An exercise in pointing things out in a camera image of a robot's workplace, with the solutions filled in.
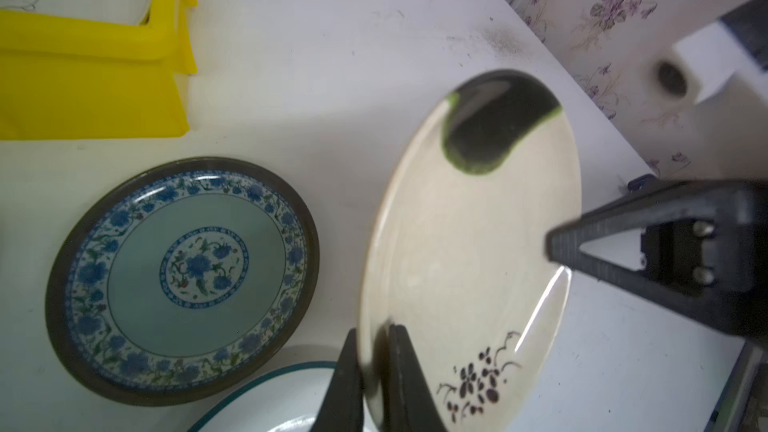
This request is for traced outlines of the white plate black flower outline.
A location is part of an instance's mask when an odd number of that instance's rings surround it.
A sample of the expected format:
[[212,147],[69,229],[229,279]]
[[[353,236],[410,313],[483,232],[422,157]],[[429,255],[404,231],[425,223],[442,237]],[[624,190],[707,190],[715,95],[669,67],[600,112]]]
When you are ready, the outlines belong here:
[[278,368],[238,388],[198,419],[192,431],[354,431],[318,424],[336,363]]

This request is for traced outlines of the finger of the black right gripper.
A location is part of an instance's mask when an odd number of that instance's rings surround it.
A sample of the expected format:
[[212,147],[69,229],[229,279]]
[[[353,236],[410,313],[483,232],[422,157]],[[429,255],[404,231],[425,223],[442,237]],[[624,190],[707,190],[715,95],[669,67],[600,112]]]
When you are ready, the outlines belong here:
[[[581,246],[641,230],[638,271]],[[767,184],[653,181],[549,231],[547,257],[719,332],[767,336]]]

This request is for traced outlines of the dark blue floral plate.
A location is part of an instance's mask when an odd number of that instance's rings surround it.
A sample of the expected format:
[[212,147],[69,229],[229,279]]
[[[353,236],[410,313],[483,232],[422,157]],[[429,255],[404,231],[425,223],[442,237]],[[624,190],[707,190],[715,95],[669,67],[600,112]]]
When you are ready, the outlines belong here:
[[319,269],[311,212],[280,176],[225,157],[174,161],[120,184],[72,228],[47,284],[47,332],[92,392],[189,403],[286,344]]

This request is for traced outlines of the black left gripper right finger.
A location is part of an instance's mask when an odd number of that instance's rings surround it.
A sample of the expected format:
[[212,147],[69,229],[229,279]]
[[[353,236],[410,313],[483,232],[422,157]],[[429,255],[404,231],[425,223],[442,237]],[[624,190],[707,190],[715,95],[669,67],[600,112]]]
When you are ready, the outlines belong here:
[[386,423],[389,431],[445,432],[418,357],[405,326],[393,324],[388,332]]

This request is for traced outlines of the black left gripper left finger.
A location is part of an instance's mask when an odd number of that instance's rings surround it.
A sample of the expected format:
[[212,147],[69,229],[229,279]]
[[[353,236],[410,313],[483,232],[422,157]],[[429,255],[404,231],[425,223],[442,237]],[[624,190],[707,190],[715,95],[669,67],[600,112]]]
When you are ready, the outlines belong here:
[[311,428],[312,432],[360,432],[364,429],[363,380],[357,359],[357,331],[351,329]]

